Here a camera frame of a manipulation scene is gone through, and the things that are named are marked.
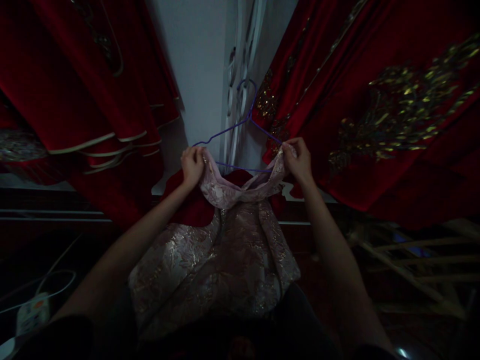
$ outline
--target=wooden chair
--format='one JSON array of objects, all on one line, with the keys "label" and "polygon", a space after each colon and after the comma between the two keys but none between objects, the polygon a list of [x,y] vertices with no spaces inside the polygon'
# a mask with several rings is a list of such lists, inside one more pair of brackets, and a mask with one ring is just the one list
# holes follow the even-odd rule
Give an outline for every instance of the wooden chair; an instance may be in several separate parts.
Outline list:
[{"label": "wooden chair", "polygon": [[[390,223],[356,221],[349,234],[351,246],[358,245],[382,264],[369,268],[370,272],[393,270],[433,301],[429,304],[376,304],[385,313],[436,313],[467,318],[467,309],[459,301],[455,283],[480,282],[480,272],[462,271],[461,264],[480,263],[480,226],[467,220],[448,221],[442,226],[455,236],[412,239]],[[384,244],[372,245],[373,239]],[[469,244],[465,253],[448,255],[444,246]]]}]

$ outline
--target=floral pattern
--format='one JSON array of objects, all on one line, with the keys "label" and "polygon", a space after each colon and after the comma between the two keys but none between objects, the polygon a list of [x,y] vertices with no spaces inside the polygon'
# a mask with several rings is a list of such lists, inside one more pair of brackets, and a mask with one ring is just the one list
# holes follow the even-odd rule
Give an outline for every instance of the floral pattern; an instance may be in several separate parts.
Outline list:
[{"label": "floral pattern", "polygon": [[200,188],[217,209],[205,227],[170,224],[129,277],[139,337],[154,340],[205,315],[258,318],[300,270],[267,197],[281,190],[283,152],[242,187],[208,151]]}]

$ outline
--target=purple hanger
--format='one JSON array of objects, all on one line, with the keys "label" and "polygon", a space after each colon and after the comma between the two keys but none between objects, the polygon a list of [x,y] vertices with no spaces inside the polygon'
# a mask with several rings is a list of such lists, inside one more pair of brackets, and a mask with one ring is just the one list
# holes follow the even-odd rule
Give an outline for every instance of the purple hanger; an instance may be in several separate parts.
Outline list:
[{"label": "purple hanger", "polygon": [[[272,138],[275,142],[277,142],[278,144],[282,145],[282,142],[280,140],[278,140],[276,137],[274,137],[272,134],[270,134],[268,131],[264,130],[260,125],[258,125],[253,119],[252,119],[252,111],[254,110],[254,104],[255,104],[255,99],[257,98],[257,92],[258,92],[258,88],[257,88],[257,84],[255,83],[255,81],[253,81],[252,79],[250,79],[251,83],[253,84],[253,86],[255,87],[255,97],[253,98],[253,101],[251,102],[251,106],[250,106],[250,110],[248,111],[248,114],[246,115],[246,118],[245,120],[243,121],[240,121],[238,124],[235,124],[233,126],[230,126],[229,128],[219,132],[218,134],[215,134],[213,135],[210,139],[208,139],[207,142],[205,141],[199,141],[197,142],[196,144],[194,144],[193,146],[197,146],[198,144],[208,144],[209,142],[212,141],[212,139],[216,138],[217,136],[220,136],[222,134],[225,134],[226,132],[232,130],[232,129],[235,129],[236,127],[239,127],[240,125],[242,124],[245,124],[246,122],[248,122],[249,120],[257,127],[259,128],[264,134],[266,134],[269,138]],[[238,91],[240,89],[240,85],[242,85],[243,83],[245,82],[245,80],[242,80],[240,81],[240,83],[238,84],[238,86],[236,87],[236,90]],[[271,173],[272,171],[271,170],[256,170],[256,169],[249,169],[249,168],[245,168],[245,167],[240,167],[240,166],[235,166],[235,165],[230,165],[230,164],[226,164],[224,162],[219,162],[219,161],[215,161],[217,164],[219,165],[223,165],[223,166],[226,166],[226,167],[229,167],[229,168],[235,168],[235,169],[241,169],[241,170],[247,170],[247,171],[255,171],[255,172],[259,172],[259,173]]]}]

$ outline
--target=cable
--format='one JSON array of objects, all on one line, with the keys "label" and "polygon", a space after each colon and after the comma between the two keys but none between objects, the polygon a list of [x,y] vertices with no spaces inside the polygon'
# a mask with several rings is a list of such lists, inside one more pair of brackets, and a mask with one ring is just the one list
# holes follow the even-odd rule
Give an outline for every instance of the cable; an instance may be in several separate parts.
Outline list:
[{"label": "cable", "polygon": [[55,296],[55,295],[58,295],[58,294],[60,294],[61,292],[63,292],[66,288],[68,288],[68,287],[74,282],[75,278],[77,277],[77,273],[76,273],[75,271],[72,271],[72,270],[58,270],[58,271],[53,271],[53,272],[50,272],[50,273],[46,274],[45,276],[39,277],[39,278],[36,279],[36,280],[30,281],[28,284],[25,284],[25,285],[23,285],[23,286],[20,286],[19,288],[15,289],[14,291],[12,291],[11,293],[9,293],[8,295],[2,297],[2,298],[0,299],[0,301],[1,301],[1,300],[4,300],[4,299],[6,299],[6,298],[9,298],[9,297],[12,296],[13,294],[19,292],[20,290],[24,289],[24,288],[25,288],[26,286],[28,286],[28,285],[31,285],[32,283],[35,283],[35,282],[40,281],[40,280],[45,280],[45,279],[48,278],[49,276],[54,275],[54,274],[59,274],[59,273],[70,273],[70,274],[72,274],[72,277],[71,277],[70,281],[68,282],[68,284],[65,285],[61,290],[59,290],[59,291],[57,291],[57,292],[54,292],[53,294],[50,294],[50,295],[48,295],[48,296],[36,298],[36,299],[34,299],[34,300],[30,300],[30,301],[23,302],[23,303],[21,303],[21,304],[19,304],[19,305],[15,305],[15,306],[9,307],[9,308],[7,308],[7,309],[5,309],[5,310],[0,311],[0,314],[6,313],[6,312],[8,312],[8,311],[10,311],[10,310],[13,310],[13,309],[16,309],[16,308],[20,308],[20,307],[22,307],[23,305],[26,305],[26,304],[35,303],[35,302],[37,302],[37,301],[44,300],[44,299],[48,299],[48,298],[51,298],[51,297],[53,297],[53,296]]},{"label": "cable", "polygon": [[82,232],[80,235],[76,237],[75,240],[72,241],[72,243],[66,248],[66,250],[58,257],[58,259],[53,263],[53,265],[50,267],[50,270],[47,271],[45,274],[45,277],[43,278],[42,282],[40,285],[38,285],[38,288],[36,289],[35,296],[40,294],[40,289],[45,283],[45,280],[47,280],[48,275],[52,272],[53,269],[57,266],[57,264],[60,262],[60,260],[65,256],[65,254],[70,250],[70,248],[77,242],[78,239],[83,235],[84,233]]}]

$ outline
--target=gold trim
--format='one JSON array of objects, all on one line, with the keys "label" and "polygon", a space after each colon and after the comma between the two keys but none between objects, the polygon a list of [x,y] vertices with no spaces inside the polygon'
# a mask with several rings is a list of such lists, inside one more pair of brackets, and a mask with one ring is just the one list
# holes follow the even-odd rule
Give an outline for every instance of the gold trim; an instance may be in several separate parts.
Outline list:
[{"label": "gold trim", "polygon": [[99,169],[99,168],[104,168],[104,167],[107,167],[111,164],[114,164],[116,161],[118,161],[118,159],[120,158],[120,154],[118,154],[117,156],[115,156],[113,159],[111,160],[108,160],[104,163],[101,163],[100,165],[90,165],[91,168],[93,169]]},{"label": "gold trim", "polygon": [[150,144],[142,144],[142,145],[133,145],[134,148],[146,148],[147,146],[153,146],[153,145],[158,145],[162,142],[162,139],[152,142]]},{"label": "gold trim", "polygon": [[156,154],[156,153],[159,153],[159,152],[160,152],[160,149],[157,149],[157,150],[155,150],[154,152],[151,152],[151,153],[149,153],[149,154],[147,154],[147,155],[142,155],[142,156],[143,156],[144,158],[146,158],[147,156],[150,156],[150,155],[153,155],[153,154]]},{"label": "gold trim", "polygon": [[80,154],[90,156],[92,158],[103,158],[107,156],[113,156],[113,155],[118,155],[121,154],[127,150],[130,150],[132,148],[132,144],[129,143],[127,146],[121,148],[120,150],[117,151],[112,151],[112,152],[94,152],[94,153],[89,153],[89,152],[84,152],[84,151],[78,151]]},{"label": "gold trim", "polygon": [[113,39],[115,40],[116,48],[118,50],[118,56],[120,57],[120,66],[117,71],[115,71],[112,75],[114,78],[118,78],[124,72],[124,57],[122,56],[122,50],[120,49],[119,42],[117,37],[115,36],[115,31],[110,22],[109,14],[107,13],[107,9],[105,9],[104,0],[100,0],[101,7],[103,8],[103,12],[105,13],[106,21],[108,22],[108,26],[110,27],[111,34],[113,35]]},{"label": "gold trim", "polygon": [[147,130],[145,130],[141,134],[138,134],[138,135],[135,135],[135,136],[132,136],[132,137],[125,137],[125,138],[117,137],[117,139],[121,143],[127,143],[127,142],[130,142],[130,141],[140,139],[142,136],[145,136],[146,134],[147,134]]},{"label": "gold trim", "polygon": [[98,143],[101,143],[102,141],[105,141],[107,139],[110,139],[110,138],[113,138],[115,136],[115,133],[114,132],[111,132],[107,135],[103,135],[103,136],[100,136],[100,137],[97,137],[96,139],[93,139],[93,140],[89,140],[87,142],[84,142],[80,145],[76,145],[76,146],[72,146],[72,147],[67,147],[67,148],[64,148],[64,149],[59,149],[59,150],[48,150],[48,153],[51,154],[51,155],[59,155],[59,154],[67,154],[67,153],[72,153],[74,151],[78,151],[80,149],[83,149],[83,148],[87,148],[89,146],[92,146],[92,145],[95,145],[95,144],[98,144]]},{"label": "gold trim", "polygon": [[125,156],[122,157],[122,158],[120,159],[120,161],[117,162],[117,163],[115,163],[115,164],[112,164],[112,165],[107,166],[107,167],[102,167],[102,168],[99,168],[99,169],[95,169],[95,170],[84,171],[83,174],[85,174],[85,175],[95,174],[95,173],[99,173],[99,172],[101,172],[101,171],[103,171],[103,170],[115,168],[115,167],[117,167],[118,165],[121,165],[127,157],[129,157],[130,155],[132,155],[132,154],[134,154],[134,153],[137,153],[137,151],[134,150],[134,151],[131,151],[131,152],[129,152],[129,153],[126,153]]},{"label": "gold trim", "polygon": [[360,14],[360,12],[362,11],[362,9],[364,8],[365,4],[367,3],[368,0],[358,0],[358,2],[352,7],[351,9],[351,12],[350,14],[348,15],[348,17],[346,18],[346,21],[343,23],[341,29],[340,29],[340,35],[339,37],[337,37],[337,39],[333,42],[331,48],[330,48],[330,52],[328,53],[328,55],[326,56],[326,58],[323,60],[323,62],[321,63],[321,66],[316,70],[316,74],[315,76],[313,77],[313,79],[310,81],[310,83],[308,84],[308,86],[305,88],[305,91],[303,92],[303,94],[301,95],[300,99],[296,102],[296,104],[298,105],[302,99],[304,98],[305,94],[307,93],[307,89],[310,88],[310,86],[312,86],[312,84],[314,83],[315,79],[317,78],[318,74],[320,73],[320,71],[323,69],[324,65],[327,63],[327,61],[330,59],[330,57],[332,56],[332,54],[334,53],[335,49],[339,46],[340,42],[342,41],[342,39],[344,38],[344,36],[347,34],[347,32],[349,31],[350,27],[352,26],[352,24],[355,22],[355,19],[357,18],[357,16]]},{"label": "gold trim", "polygon": [[174,118],[173,120],[170,120],[169,122],[166,122],[166,123],[164,123],[160,126],[157,126],[156,129],[159,130],[160,128],[163,128],[165,125],[169,125],[169,124],[173,123],[174,121],[176,121],[178,119],[180,119],[180,115],[178,117]]}]

